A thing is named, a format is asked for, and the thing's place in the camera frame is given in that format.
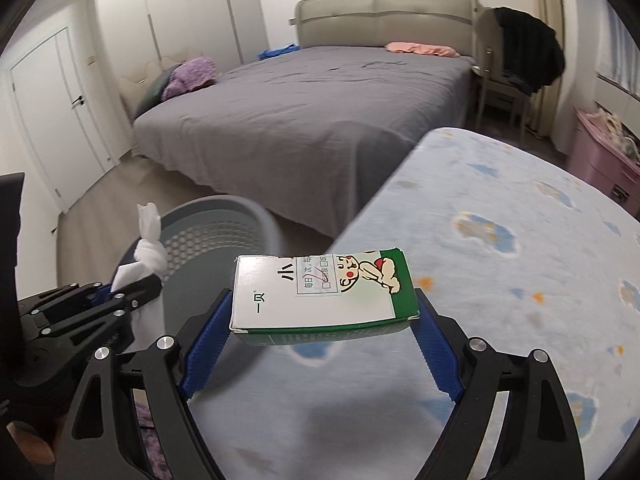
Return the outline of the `left hand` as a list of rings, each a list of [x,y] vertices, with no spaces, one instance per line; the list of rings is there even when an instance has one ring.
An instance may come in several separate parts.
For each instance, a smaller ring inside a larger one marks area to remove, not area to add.
[[[60,417],[52,426],[34,428],[26,422],[10,422],[6,429],[29,463],[50,466],[58,458],[61,434],[66,417]]]

